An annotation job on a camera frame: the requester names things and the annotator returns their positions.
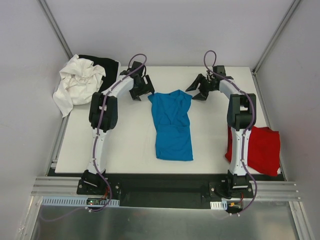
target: clothing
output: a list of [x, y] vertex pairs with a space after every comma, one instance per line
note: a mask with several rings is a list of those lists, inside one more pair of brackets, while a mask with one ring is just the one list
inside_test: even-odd
[[101, 79], [106, 76], [105, 69], [100, 65], [85, 58], [74, 55], [66, 66], [60, 71], [61, 81], [53, 100], [62, 112], [62, 117], [67, 116], [74, 105], [87, 104], [92, 95], [101, 86]]
[[114, 84], [120, 74], [121, 64], [110, 58], [102, 58], [90, 55], [79, 55], [80, 59], [88, 59], [93, 61], [93, 66], [99, 65], [104, 68], [105, 76], [102, 77], [102, 85], [99, 89], [99, 93], [107, 90]]
[[193, 152], [188, 110], [192, 96], [181, 90], [148, 96], [156, 129], [155, 153], [158, 159], [192, 161]]
[[[248, 166], [261, 174], [277, 176], [280, 168], [280, 135], [269, 127], [253, 127], [249, 139]], [[232, 133], [228, 127], [226, 159], [232, 158]]]

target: black cloth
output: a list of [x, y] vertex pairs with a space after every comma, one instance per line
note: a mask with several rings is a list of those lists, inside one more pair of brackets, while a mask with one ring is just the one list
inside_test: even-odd
[[110, 59], [110, 58], [102, 58], [90, 55], [79, 55], [80, 59], [88, 59], [93, 62], [93, 66], [100, 65], [105, 70], [105, 76], [102, 77], [102, 85], [99, 89], [99, 93], [108, 89], [112, 84], [114, 84], [117, 80], [119, 62]]

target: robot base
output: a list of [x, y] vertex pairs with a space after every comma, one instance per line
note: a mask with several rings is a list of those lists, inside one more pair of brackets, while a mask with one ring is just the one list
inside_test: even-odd
[[76, 194], [78, 195], [104, 195], [107, 184], [98, 175], [85, 170], [78, 182]]
[[222, 182], [210, 182], [210, 197], [212, 198], [239, 198], [241, 193], [243, 193], [243, 198], [252, 199], [254, 197], [254, 192], [252, 185], [249, 182], [249, 176], [246, 174], [244, 176], [232, 175], [228, 171], [227, 177]]

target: metal floor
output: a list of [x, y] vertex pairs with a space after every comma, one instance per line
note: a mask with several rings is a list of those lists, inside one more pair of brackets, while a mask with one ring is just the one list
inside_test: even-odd
[[[42, 206], [53, 219], [74, 209]], [[223, 210], [106, 208], [79, 210], [55, 222], [36, 221], [33, 240], [295, 240], [289, 203], [255, 202], [240, 217]]]

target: blue t-shirt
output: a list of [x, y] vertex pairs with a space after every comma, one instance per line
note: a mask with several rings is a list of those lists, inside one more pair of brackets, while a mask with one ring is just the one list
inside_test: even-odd
[[148, 96], [156, 129], [155, 153], [158, 159], [192, 161], [188, 110], [192, 96], [181, 90]]

